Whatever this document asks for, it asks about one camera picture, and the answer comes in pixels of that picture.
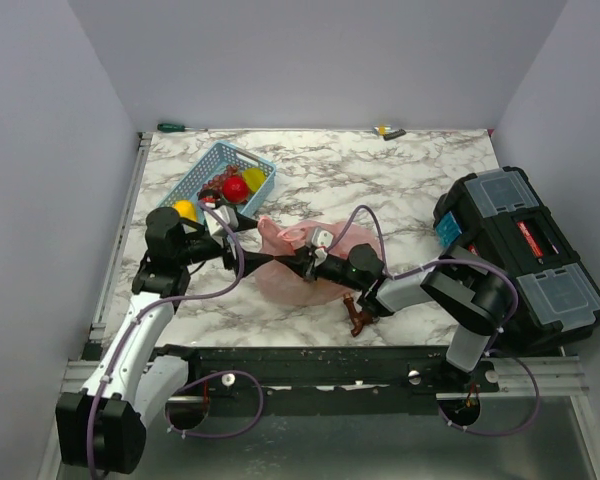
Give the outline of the pink plastic bag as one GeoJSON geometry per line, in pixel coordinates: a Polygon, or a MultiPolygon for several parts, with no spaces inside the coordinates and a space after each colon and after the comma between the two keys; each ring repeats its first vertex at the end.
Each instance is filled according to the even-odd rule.
{"type": "Polygon", "coordinates": [[[324,305],[386,278],[379,240],[355,223],[304,220],[283,228],[262,217],[257,229],[261,249],[248,264],[256,267],[256,286],[270,302],[324,305]]]}

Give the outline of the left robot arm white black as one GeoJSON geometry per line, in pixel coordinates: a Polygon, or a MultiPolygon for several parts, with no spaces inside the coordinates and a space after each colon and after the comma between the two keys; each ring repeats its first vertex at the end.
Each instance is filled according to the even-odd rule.
{"type": "Polygon", "coordinates": [[[94,479],[138,466],[147,430],[175,392],[194,393],[200,368],[178,356],[151,357],[178,307],[189,300],[189,268],[225,258],[235,277],[246,275],[246,253],[237,239],[256,220],[228,205],[200,203],[201,223],[173,207],[146,217],[146,252],[132,282],[124,321],[104,357],[76,392],[60,395],[55,409],[61,459],[88,469],[94,479]]]}

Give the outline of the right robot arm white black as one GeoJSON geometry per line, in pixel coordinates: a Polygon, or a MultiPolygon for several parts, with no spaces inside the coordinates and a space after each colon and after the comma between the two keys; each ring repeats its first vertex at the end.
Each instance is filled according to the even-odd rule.
{"type": "Polygon", "coordinates": [[[358,292],[365,318],[388,317],[411,306],[437,303],[458,323],[439,370],[442,384],[454,392],[474,383],[475,367],[519,303],[508,274],[458,246],[393,278],[369,244],[354,246],[346,258],[323,248],[302,247],[275,260],[305,280],[324,279],[358,292]]]}

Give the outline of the small red fake fruit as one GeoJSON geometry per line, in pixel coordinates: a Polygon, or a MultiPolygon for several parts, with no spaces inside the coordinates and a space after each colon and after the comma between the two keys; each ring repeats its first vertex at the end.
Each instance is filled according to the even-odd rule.
{"type": "Polygon", "coordinates": [[[250,195],[250,189],[241,176],[230,176],[222,185],[222,194],[225,200],[231,204],[242,204],[250,195]]]}

